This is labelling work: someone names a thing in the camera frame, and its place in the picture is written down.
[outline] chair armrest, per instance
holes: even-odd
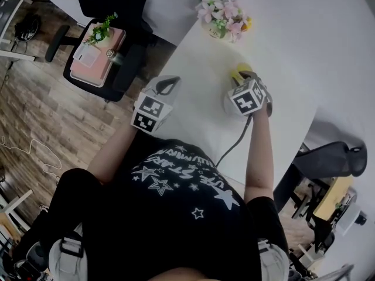
[[[112,88],[116,91],[126,92],[133,82],[146,53],[146,47],[133,44],[124,58]]]
[[[75,46],[79,43],[79,39],[76,37],[65,36],[68,32],[70,26],[63,25],[59,28],[59,30],[55,33],[51,44],[48,46],[45,59],[49,63],[53,60],[57,50],[59,49],[60,45],[72,45]]]

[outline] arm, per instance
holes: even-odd
[[[274,198],[274,160],[267,103],[254,114],[253,121],[246,168],[245,203],[257,197]]]
[[[137,128],[126,120],[96,154],[87,170],[102,184],[112,181],[136,134]]]

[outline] green plant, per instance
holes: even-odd
[[[117,18],[117,13],[114,13],[111,16],[107,16],[104,23],[93,28],[93,34],[86,40],[87,44],[97,44],[101,40],[104,40],[106,36],[109,36],[110,33],[108,28],[110,27],[110,22]]]

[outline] office chair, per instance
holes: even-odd
[[[45,55],[46,61],[53,60],[60,45],[74,46],[65,65],[64,78],[75,86],[105,100],[119,101],[141,68],[148,44],[155,40],[152,29],[142,19],[145,2],[146,0],[79,0],[82,13],[95,19],[91,20],[79,38],[66,36],[69,26],[61,26],[48,47]],[[71,77],[70,66],[73,62],[73,55],[82,42],[88,27],[92,23],[103,22],[108,15],[112,15],[114,12],[118,14],[118,18],[114,19],[110,26],[126,32],[126,38],[118,49],[118,52],[124,56],[123,64],[111,66],[102,87],[95,87]]]
[[[296,204],[302,201],[294,194],[295,188],[307,178],[323,189],[329,186],[322,178],[360,176],[367,166],[366,146],[349,149],[344,142],[333,142],[307,152],[298,152],[292,164],[274,190],[280,212],[289,198]]]
[[[333,142],[314,150],[299,152],[274,190],[276,208],[280,212],[289,198],[292,198],[297,207],[292,217],[297,218],[305,206],[309,206],[306,212],[306,221],[308,226],[314,230],[315,249],[317,250],[332,230],[329,221],[322,220],[313,214],[324,196],[324,191],[329,189],[329,186],[320,179],[346,177],[351,174],[357,177],[364,172],[366,166],[367,149],[365,145],[349,149],[344,142]],[[310,201],[307,196],[301,200],[294,193],[295,188],[304,178],[321,188],[315,194],[313,187],[310,186],[312,189]]]

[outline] white cable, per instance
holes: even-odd
[[[39,142],[37,139],[32,139],[32,140],[31,140],[31,142],[30,142],[30,147],[29,147],[29,151],[25,151],[25,150],[22,150],[22,149],[17,148],[17,147],[8,147],[8,146],[6,146],[6,145],[5,145],[5,136],[2,136],[2,143],[0,143],[0,146],[3,146],[3,147],[5,147],[5,148],[7,148],[7,149],[9,149],[9,150],[16,149],[16,150],[19,150],[19,151],[25,152],[26,154],[30,155],[30,153],[31,153],[31,146],[32,146],[32,144],[33,144],[34,141],[37,142],[37,143],[39,143],[39,144],[41,144],[43,147],[47,148],[48,151],[51,152],[51,153],[53,154],[53,156],[56,157],[57,160],[59,161],[59,163],[60,163],[60,166],[59,166],[59,167],[52,166],[52,165],[49,165],[49,164],[47,164],[47,163],[44,163],[44,164],[42,165],[42,170],[43,170],[43,172],[52,175],[52,176],[56,179],[56,181],[58,181],[57,178],[60,178],[60,177],[59,177],[58,175],[54,174],[54,173],[48,172],[48,171],[45,169],[45,166],[46,166],[46,167],[52,167],[52,168],[57,169],[57,170],[61,170],[62,167],[63,167],[63,165],[62,165],[62,163],[61,163],[61,160],[56,156],[55,153],[53,153],[53,152],[51,151],[50,148],[48,148],[46,145],[44,145],[44,144],[42,144],[41,142]]]

